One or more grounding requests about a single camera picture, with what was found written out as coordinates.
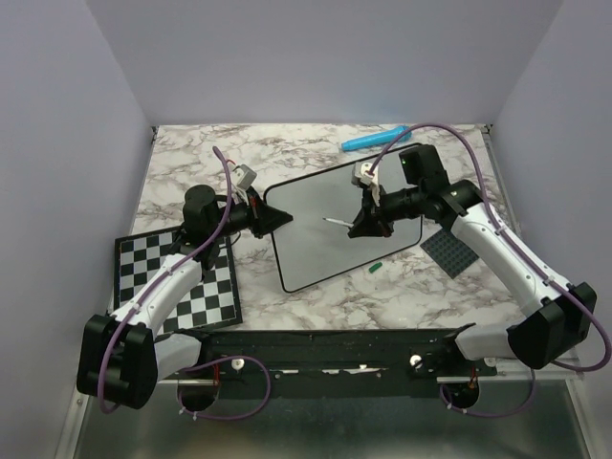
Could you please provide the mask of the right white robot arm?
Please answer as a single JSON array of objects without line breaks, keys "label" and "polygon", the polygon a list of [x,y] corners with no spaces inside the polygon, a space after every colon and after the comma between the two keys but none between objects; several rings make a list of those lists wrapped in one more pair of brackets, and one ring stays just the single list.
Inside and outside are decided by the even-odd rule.
[{"label": "right white robot arm", "polygon": [[460,328],[439,354],[447,372],[462,374],[484,358],[517,359],[541,369],[586,339],[587,316],[597,302],[588,283],[573,284],[546,267],[486,208],[474,183],[451,183],[434,146],[410,147],[401,152],[400,163],[408,186],[391,193],[371,163],[354,166],[352,182],[362,198],[349,237],[388,237],[396,221],[430,219],[484,261],[524,315],[518,323]]}]

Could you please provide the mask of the black framed whiteboard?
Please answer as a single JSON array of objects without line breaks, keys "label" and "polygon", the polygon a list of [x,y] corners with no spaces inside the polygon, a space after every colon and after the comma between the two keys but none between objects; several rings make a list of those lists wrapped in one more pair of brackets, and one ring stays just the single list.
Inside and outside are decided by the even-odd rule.
[{"label": "black framed whiteboard", "polygon": [[354,221],[361,208],[361,190],[351,183],[353,161],[269,186],[264,202],[293,216],[273,232],[273,248],[284,292],[294,293],[357,267],[370,265],[420,243],[421,219],[394,224],[389,238],[348,237],[348,228],[330,218]]}]

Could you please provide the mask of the green marker cap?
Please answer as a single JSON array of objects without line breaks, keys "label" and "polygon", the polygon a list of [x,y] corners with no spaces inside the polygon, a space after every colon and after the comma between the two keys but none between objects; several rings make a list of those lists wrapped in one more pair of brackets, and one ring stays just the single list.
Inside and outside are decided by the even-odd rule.
[{"label": "green marker cap", "polygon": [[379,269],[382,267],[382,265],[383,265],[383,263],[382,263],[381,261],[376,262],[375,264],[373,264],[372,266],[370,266],[370,267],[368,268],[368,271],[369,271],[370,273],[374,273],[374,272],[376,272],[377,270],[379,270]]}]

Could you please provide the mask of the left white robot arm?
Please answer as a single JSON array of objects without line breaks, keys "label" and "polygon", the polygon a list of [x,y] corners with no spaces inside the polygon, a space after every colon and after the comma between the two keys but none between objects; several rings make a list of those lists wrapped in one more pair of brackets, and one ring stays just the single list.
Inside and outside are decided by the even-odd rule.
[{"label": "left white robot arm", "polygon": [[119,405],[142,408],[157,382],[181,369],[192,378],[206,375],[212,355],[201,341],[184,333],[159,341],[162,325],[213,267],[225,237],[249,230],[261,238],[294,219],[267,205],[253,187],[233,199],[206,185],[186,192],[183,217],[151,280],[113,314],[94,315],[85,324],[76,388],[97,397],[104,412]]}]

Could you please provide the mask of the green whiteboard marker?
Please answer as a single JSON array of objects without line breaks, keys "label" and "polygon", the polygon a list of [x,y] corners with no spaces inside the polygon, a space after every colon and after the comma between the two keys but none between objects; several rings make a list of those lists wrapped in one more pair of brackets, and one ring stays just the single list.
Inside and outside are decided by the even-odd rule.
[{"label": "green whiteboard marker", "polygon": [[335,219],[335,218],[330,218],[330,217],[323,217],[322,220],[325,221],[325,222],[328,222],[328,223],[331,223],[331,224],[334,224],[334,225],[339,225],[339,226],[342,226],[342,227],[345,227],[345,228],[349,228],[349,229],[353,227],[352,223],[346,222],[346,221],[343,221],[343,220],[340,220],[340,219]]}]

